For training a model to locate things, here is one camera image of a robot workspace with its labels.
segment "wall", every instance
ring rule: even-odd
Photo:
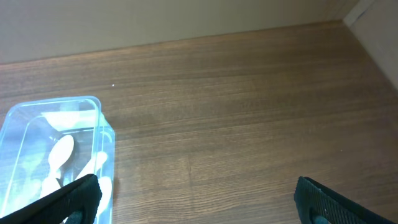
[[[352,14],[349,13],[345,19],[349,28],[398,88],[398,1],[373,0],[362,15],[350,23]]]
[[[342,19],[357,0],[3,0],[0,63]]]

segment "wood grain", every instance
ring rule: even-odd
[[[0,114],[95,95],[114,223],[299,223],[309,176],[398,222],[398,98],[341,22],[0,65]]]

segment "plastic box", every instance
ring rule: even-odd
[[[73,136],[71,156],[58,170],[60,186],[74,181],[98,152],[108,158],[98,178],[113,184],[114,139],[112,127],[94,96],[56,98],[21,103],[11,108],[0,132],[0,218],[39,199],[43,180],[49,175],[49,153],[67,134]],[[111,223],[113,196],[95,223]]]

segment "black object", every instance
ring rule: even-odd
[[[393,223],[309,177],[298,178],[294,201],[303,224]]]
[[[92,224],[102,197],[98,178],[88,174],[0,219],[0,224]]]

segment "plastic spoon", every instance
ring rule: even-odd
[[[109,177],[101,177],[98,179],[99,187],[102,191],[102,197],[99,201],[97,214],[98,217],[108,207],[109,201],[112,196],[112,180]]]
[[[102,165],[105,163],[107,159],[108,155],[105,152],[97,153],[96,159],[95,157],[92,157],[90,161],[88,161],[88,163],[86,164],[86,166],[84,166],[79,175],[77,175],[76,180],[81,177],[84,177],[87,174],[92,174],[93,172],[94,174],[97,173],[97,171],[102,167]]]
[[[40,198],[61,188],[57,181],[57,177],[59,176],[57,171],[69,159],[73,151],[73,146],[74,141],[71,135],[64,136],[55,143],[49,155],[50,173],[43,180]]]

